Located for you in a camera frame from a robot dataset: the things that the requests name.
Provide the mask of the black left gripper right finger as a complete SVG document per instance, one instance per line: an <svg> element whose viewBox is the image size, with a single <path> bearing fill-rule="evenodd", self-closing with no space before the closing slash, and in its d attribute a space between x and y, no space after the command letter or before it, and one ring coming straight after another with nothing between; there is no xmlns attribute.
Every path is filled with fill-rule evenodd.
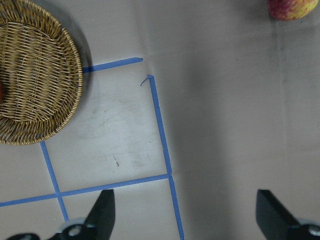
<svg viewBox="0 0 320 240"><path fill-rule="evenodd" d="M318 240L320 226L300 223L267 189L256 194L256 223L267 240Z"/></svg>

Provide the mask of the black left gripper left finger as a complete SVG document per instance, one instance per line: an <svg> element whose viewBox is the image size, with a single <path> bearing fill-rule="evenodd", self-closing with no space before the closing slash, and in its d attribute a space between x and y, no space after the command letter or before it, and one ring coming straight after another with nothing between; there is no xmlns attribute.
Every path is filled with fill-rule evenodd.
<svg viewBox="0 0 320 240"><path fill-rule="evenodd" d="M52 240L108 240L116 220L114 190L103 190L82 221L71 221Z"/></svg>

